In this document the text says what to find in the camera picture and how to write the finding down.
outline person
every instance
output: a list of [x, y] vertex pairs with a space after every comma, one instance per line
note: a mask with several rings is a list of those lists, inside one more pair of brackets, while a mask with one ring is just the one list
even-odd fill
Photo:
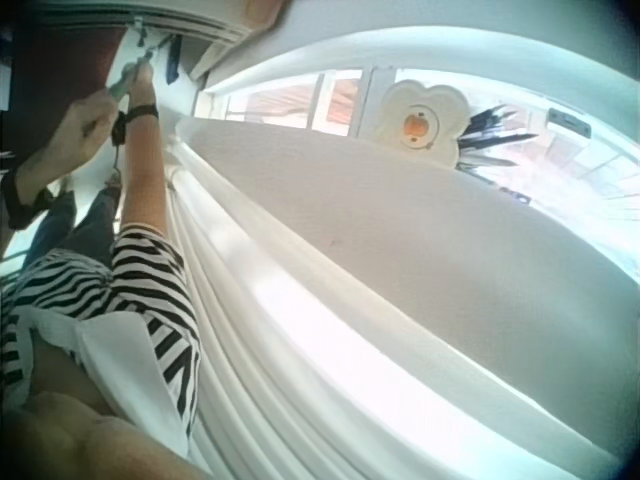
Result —
[[69, 180], [118, 116], [107, 90], [74, 102], [48, 144], [2, 179], [1, 242], [49, 208], [3, 292], [2, 468], [17, 478], [199, 479], [186, 458], [200, 340], [181, 255], [167, 239], [153, 69], [129, 83], [121, 229], [115, 174], [74, 228]]

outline bracelet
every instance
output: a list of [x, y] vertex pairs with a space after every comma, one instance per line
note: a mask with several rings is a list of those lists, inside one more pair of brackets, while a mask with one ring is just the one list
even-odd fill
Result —
[[0, 182], [0, 192], [4, 197], [4, 203], [9, 214], [9, 228], [12, 230], [24, 230], [33, 219], [43, 210], [48, 210], [53, 203], [53, 195], [49, 189], [44, 188], [36, 197], [33, 205], [22, 205], [16, 187], [16, 171], [10, 170]]
[[137, 117], [141, 117], [142, 115], [153, 115], [156, 118], [158, 117], [158, 108], [155, 103], [150, 105], [138, 105], [137, 107], [132, 108], [127, 113], [127, 123]]

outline air conditioner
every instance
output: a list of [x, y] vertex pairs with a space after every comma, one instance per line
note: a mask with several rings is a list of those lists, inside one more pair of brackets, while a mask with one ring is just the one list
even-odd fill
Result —
[[190, 72], [195, 80], [229, 49], [273, 25], [285, 0], [41, 0], [39, 20], [56, 27], [153, 28], [210, 43]]

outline jeans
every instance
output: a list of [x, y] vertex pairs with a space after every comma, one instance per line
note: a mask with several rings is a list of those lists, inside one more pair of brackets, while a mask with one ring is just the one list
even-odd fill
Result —
[[76, 221], [75, 195], [73, 191], [59, 195], [38, 227], [23, 269], [54, 248], [86, 255], [111, 269], [113, 222], [119, 201], [119, 187], [104, 188], [93, 200], [87, 216], [73, 228]]

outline black and white striped shirt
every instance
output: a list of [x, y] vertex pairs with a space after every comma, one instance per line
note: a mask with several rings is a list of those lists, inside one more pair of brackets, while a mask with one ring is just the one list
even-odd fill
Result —
[[52, 250], [3, 293], [3, 395], [25, 376], [16, 341], [19, 318], [15, 308], [28, 305], [78, 321], [111, 312], [137, 312], [146, 323], [164, 381], [189, 437], [201, 351], [184, 261], [165, 238], [136, 225], [123, 227], [112, 254], [113, 269], [109, 270], [84, 255]]

